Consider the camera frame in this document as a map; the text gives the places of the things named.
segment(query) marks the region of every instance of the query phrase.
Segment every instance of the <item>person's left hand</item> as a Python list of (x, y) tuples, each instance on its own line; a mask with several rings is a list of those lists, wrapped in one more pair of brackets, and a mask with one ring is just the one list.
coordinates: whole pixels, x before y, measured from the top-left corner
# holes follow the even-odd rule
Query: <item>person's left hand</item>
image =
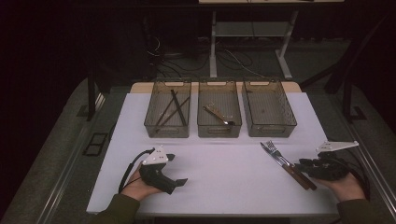
[(162, 192), (160, 189), (156, 189), (152, 186), (147, 185), (142, 178), (140, 177), (139, 169), (142, 164), (136, 168), (134, 173), (129, 178), (129, 181), (121, 191), (121, 194), (124, 194), (128, 197), (134, 198), (139, 202), (143, 199), (147, 198), (151, 194)]

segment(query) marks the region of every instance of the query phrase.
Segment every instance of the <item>person's right hand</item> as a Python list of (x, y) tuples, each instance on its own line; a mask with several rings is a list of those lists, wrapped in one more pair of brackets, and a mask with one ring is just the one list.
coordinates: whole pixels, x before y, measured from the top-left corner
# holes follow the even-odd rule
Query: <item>person's right hand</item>
[(322, 184), (331, 189), (339, 202), (355, 199), (366, 199), (363, 189), (359, 184), (359, 181), (351, 173), (347, 174), (346, 177), (335, 181), (315, 178), (314, 180), (317, 181), (319, 184)]

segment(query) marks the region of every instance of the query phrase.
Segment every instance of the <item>hand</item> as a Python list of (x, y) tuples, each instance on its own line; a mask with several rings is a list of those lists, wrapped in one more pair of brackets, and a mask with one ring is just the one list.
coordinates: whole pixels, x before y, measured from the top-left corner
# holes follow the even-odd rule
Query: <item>hand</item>
[(354, 200), (354, 199), (366, 199), (364, 196), (363, 189), (359, 184), (359, 181), (356, 177), (349, 173), (346, 177), (335, 180), (335, 181), (328, 181), (322, 179), (315, 179), (319, 184), (322, 184), (335, 194), (339, 202)]
[(140, 177), (139, 169), (142, 164), (136, 168), (134, 173), (129, 178), (127, 186), (121, 191), (121, 194), (124, 194), (128, 197), (134, 198), (139, 202), (143, 199), (147, 198), (149, 195), (154, 193), (160, 193), (159, 189), (156, 189), (152, 186), (147, 185)]

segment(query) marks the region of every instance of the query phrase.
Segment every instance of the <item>brown handle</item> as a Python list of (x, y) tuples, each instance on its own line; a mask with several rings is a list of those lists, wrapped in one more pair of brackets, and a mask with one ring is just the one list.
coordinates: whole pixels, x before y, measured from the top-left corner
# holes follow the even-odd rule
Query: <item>brown handle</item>
[(299, 175), (297, 175), (297, 173), (295, 173), (291, 167), (289, 167), (287, 164), (283, 164), (282, 167), (301, 185), (301, 187), (304, 189), (309, 189), (309, 185), (305, 183), (305, 181)]
[(290, 166), (291, 169), (294, 171), (295, 174), (297, 174), (308, 186), (309, 188), (311, 188), (312, 190), (317, 189), (318, 187), (314, 184), (314, 182), (312, 182), (310, 179), (308, 179), (308, 177), (306, 177), (305, 175), (303, 175), (303, 173), (301, 173), (296, 167), (295, 165), (291, 165)]

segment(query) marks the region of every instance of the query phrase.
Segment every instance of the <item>person's arm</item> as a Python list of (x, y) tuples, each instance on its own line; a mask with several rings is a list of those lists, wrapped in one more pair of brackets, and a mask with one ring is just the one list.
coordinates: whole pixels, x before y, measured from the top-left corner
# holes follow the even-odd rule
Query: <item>person's arm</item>
[(375, 223), (373, 207), (366, 200), (361, 185), (353, 174), (349, 173), (336, 181), (315, 180), (331, 189), (340, 202), (337, 209), (343, 224)]
[(140, 165), (131, 175), (122, 192), (114, 195), (108, 208), (96, 215), (90, 224), (132, 223), (140, 202), (151, 194), (161, 192), (143, 182), (138, 172), (139, 168)]

